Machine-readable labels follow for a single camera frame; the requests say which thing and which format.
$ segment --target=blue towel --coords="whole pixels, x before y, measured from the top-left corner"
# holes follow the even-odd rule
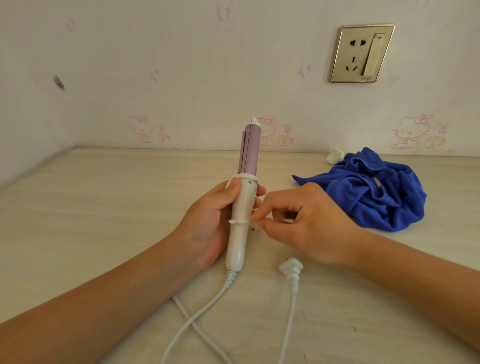
[[[427,195],[412,168],[384,162],[369,148],[356,154],[347,153],[328,173],[310,178],[292,177],[299,185],[308,182],[320,185],[364,228],[400,231],[424,216]]]

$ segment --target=hair curler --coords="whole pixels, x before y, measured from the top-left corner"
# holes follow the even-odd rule
[[[239,170],[234,176],[240,179],[241,189],[232,206],[232,219],[229,220],[230,236],[225,260],[227,269],[234,272],[238,272],[243,266],[250,216],[257,197],[259,183],[256,174],[261,131],[257,119],[252,118],[242,133]]]

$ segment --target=wooden desk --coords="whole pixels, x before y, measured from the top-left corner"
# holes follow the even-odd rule
[[[480,269],[480,158],[401,157],[429,195],[423,221],[391,236]],[[269,190],[326,172],[325,155],[262,153]],[[131,258],[168,234],[190,204],[231,177],[238,152],[78,148],[0,193],[0,321]],[[199,323],[236,363],[276,363],[289,293],[278,264],[292,250],[251,231],[244,269]],[[305,258],[286,363],[479,363],[480,353],[393,294]],[[221,259],[179,297],[190,312],[220,289]],[[157,363],[183,324],[172,302],[104,363]],[[188,330],[170,363],[220,363]]]

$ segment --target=hand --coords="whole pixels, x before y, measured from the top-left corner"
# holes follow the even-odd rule
[[[273,219],[265,218],[270,212]],[[293,224],[282,221],[292,214]],[[347,264],[355,241],[365,232],[315,183],[269,192],[252,221],[259,221],[270,238],[328,264]]]
[[[223,254],[228,244],[232,215],[232,202],[240,193],[240,180],[232,178],[230,185],[223,181],[200,197],[188,209],[172,234],[180,235],[179,241],[186,242],[187,249],[200,262],[202,270],[210,267]],[[264,186],[257,187],[257,196],[266,193]],[[260,206],[255,200],[253,208]]]

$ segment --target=wall outlet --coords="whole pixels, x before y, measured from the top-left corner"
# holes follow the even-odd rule
[[[330,82],[375,82],[394,28],[393,24],[344,26]]]

